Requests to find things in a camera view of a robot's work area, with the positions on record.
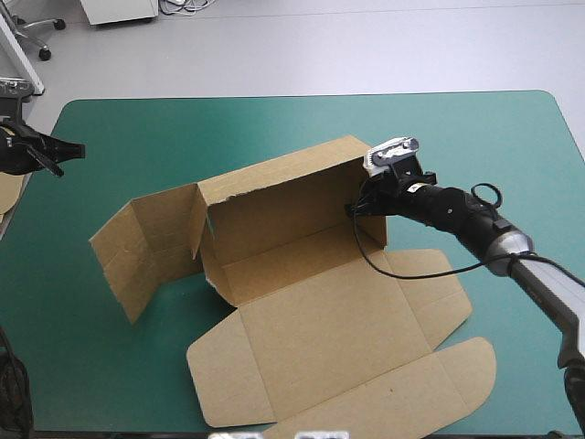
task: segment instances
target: black wire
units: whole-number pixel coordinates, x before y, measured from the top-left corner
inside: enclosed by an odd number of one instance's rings
[[[510,271],[510,268],[514,264],[514,262],[516,262],[518,260],[529,260],[529,261],[543,262],[543,263],[547,263],[549,265],[552,265],[553,267],[557,268],[558,270],[563,272],[565,275],[567,275],[572,281],[576,282],[577,284],[579,284],[585,288],[585,282],[583,282],[575,274],[571,273],[569,270],[567,270],[566,268],[564,268],[563,266],[561,266],[557,262],[554,262],[549,258],[545,258],[545,257],[538,256],[535,254],[499,254],[499,255],[496,255],[492,258],[488,258],[484,261],[474,263],[473,265],[468,265],[468,266],[463,267],[463,268],[458,268],[456,270],[450,270],[448,272],[440,272],[440,273],[419,274],[419,275],[415,275],[415,276],[394,274],[394,273],[387,272],[386,270],[382,270],[377,265],[375,265],[367,256],[366,250],[364,249],[364,246],[362,245],[362,242],[359,239],[359,233],[358,233],[358,227],[357,227],[357,207],[359,206],[360,203],[362,203],[364,201],[364,197],[362,196],[362,192],[363,192],[364,187],[366,186],[368,181],[369,180],[364,181],[364,183],[362,183],[362,185],[360,186],[359,192],[357,194],[357,201],[356,201],[356,204],[354,205],[354,208],[353,208],[354,236],[356,238],[357,248],[359,249],[359,252],[362,254],[362,257],[364,258],[364,260],[367,262],[367,264],[370,267],[372,267],[374,270],[376,270],[380,274],[384,274],[385,276],[392,277],[394,279],[400,279],[402,281],[414,281],[414,280],[420,280],[420,279],[433,279],[433,278],[437,278],[437,277],[450,276],[452,274],[470,272],[471,270],[475,270],[476,268],[480,268],[480,267],[483,267],[489,263],[501,261],[503,259],[507,259],[510,261],[510,266],[508,267],[508,271]]]
[[[32,413],[32,407],[31,407],[30,400],[27,397],[27,384],[25,382],[21,383],[21,379],[20,379],[20,377],[22,376],[22,380],[27,380],[26,370],[23,370],[22,374],[19,375],[18,372],[20,371],[20,368],[16,364],[16,355],[15,355],[14,351],[12,350],[12,346],[10,345],[10,341],[8,341],[8,337],[6,336],[6,333],[4,332],[4,329],[2,327],[0,327],[0,341],[4,345],[4,349],[5,349],[6,354],[8,355],[8,358],[10,360],[10,366],[12,366],[12,371],[15,374],[16,387],[18,388],[18,393],[20,393],[20,400],[21,400],[22,407],[23,407],[24,411],[26,412],[25,413],[26,428],[31,428],[30,423],[32,421],[33,413]]]
[[[174,14],[176,14],[177,12],[181,12],[181,11],[184,11],[184,10],[186,10],[187,12],[191,12],[191,11],[189,11],[189,10],[186,8],[185,4],[183,4],[183,5],[179,6],[179,8],[178,8],[178,9],[176,9],[176,10],[174,10],[173,12],[166,12],[166,11],[163,9],[163,7],[161,6],[161,2],[165,2],[167,5],[168,5],[169,3],[171,3],[171,2],[169,2],[168,0],[158,0],[158,10],[159,10],[160,12],[162,12],[164,16],[173,16],[173,15],[174,15]],[[208,1],[208,0],[205,0],[205,2],[203,3],[203,5],[201,5],[200,7],[201,7],[201,8],[204,8],[204,7],[206,7],[206,6],[207,6],[207,3],[209,3],[209,1]]]

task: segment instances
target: cable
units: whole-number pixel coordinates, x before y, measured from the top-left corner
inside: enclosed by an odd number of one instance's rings
[[[559,263],[554,262],[554,261],[550,260],[549,258],[538,256],[536,254],[514,254],[514,253],[512,253],[512,254],[499,254],[499,255],[496,255],[492,258],[486,259],[485,261],[474,263],[473,265],[468,265],[466,267],[458,268],[456,270],[450,270],[448,272],[440,272],[440,273],[419,274],[419,275],[414,275],[414,276],[394,274],[394,273],[387,272],[386,270],[382,270],[377,265],[375,265],[372,262],[372,260],[369,259],[369,257],[367,256],[366,250],[364,249],[364,246],[362,245],[362,242],[359,239],[359,233],[358,233],[358,229],[357,229],[357,209],[356,209],[356,207],[364,200],[364,197],[362,197],[362,192],[363,192],[364,187],[366,186],[366,183],[368,181],[369,180],[364,181],[364,183],[362,183],[361,187],[359,188],[359,192],[357,194],[357,201],[356,201],[356,204],[354,205],[354,208],[353,208],[354,237],[356,238],[357,248],[359,249],[359,252],[362,254],[362,257],[364,258],[364,260],[367,262],[367,264],[370,267],[372,267],[374,270],[376,270],[380,274],[384,274],[385,276],[388,276],[388,277],[391,277],[394,279],[400,279],[402,281],[414,281],[414,280],[420,280],[420,279],[434,279],[437,277],[450,276],[452,274],[470,272],[471,270],[475,270],[476,268],[480,268],[480,267],[483,267],[489,263],[492,263],[495,261],[501,261],[503,259],[510,260],[510,264],[509,264],[510,267],[512,266],[512,264],[514,262],[516,262],[518,260],[529,260],[529,261],[543,262],[543,263],[547,263],[549,265],[552,265],[553,267],[557,268],[558,270],[563,272],[565,275],[567,275],[572,281],[576,282],[577,284],[579,284],[583,288],[585,288],[585,282],[583,282],[579,277],[577,277],[576,275],[571,273],[569,270],[567,270],[566,268],[561,266]]]
[[[158,0],[158,9],[165,16],[194,16],[198,11],[213,5],[217,0],[205,0],[198,5],[197,0],[186,0],[182,5],[175,5],[171,0]]]

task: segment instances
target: table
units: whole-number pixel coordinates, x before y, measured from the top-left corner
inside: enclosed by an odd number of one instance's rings
[[[131,326],[88,239],[129,198],[344,134],[371,145],[416,136],[442,186],[496,184],[502,214],[540,254],[585,274],[585,168],[543,91],[72,102],[53,135],[85,143],[87,158],[63,164],[62,179],[36,173],[0,242],[0,322],[27,364],[37,428],[205,429],[186,348],[230,306],[198,274],[164,285]],[[473,261],[447,234],[388,223],[390,249]],[[460,279],[474,311],[444,346],[487,337],[498,372],[488,402],[442,433],[577,433],[559,332],[512,281],[485,269]]]

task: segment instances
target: corrugated cardboard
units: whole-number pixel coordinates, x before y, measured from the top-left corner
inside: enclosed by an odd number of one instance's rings
[[[368,148],[348,136],[138,198],[91,239],[132,321],[161,282],[200,268],[192,254],[238,307],[187,352],[210,425],[277,422],[270,438],[416,438],[489,395],[488,342],[433,352],[471,313],[456,277],[398,282],[361,258],[344,205]],[[361,226],[385,270],[450,268],[438,251],[384,252],[384,218]]]
[[[24,176],[11,176],[0,172],[0,222],[18,201]]]

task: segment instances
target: office chair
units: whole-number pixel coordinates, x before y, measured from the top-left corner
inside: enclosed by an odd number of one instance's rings
[[[4,0],[0,0],[0,14],[6,20],[8,27],[15,35],[17,39],[28,41],[39,48],[38,57],[43,61],[51,59],[51,51],[48,49],[47,43],[33,37],[29,34],[29,31],[44,25],[52,24],[56,30],[62,30],[65,28],[65,22],[59,18],[49,18],[47,20],[38,20],[27,23],[25,20],[18,16],[12,16],[8,8],[6,7]]]

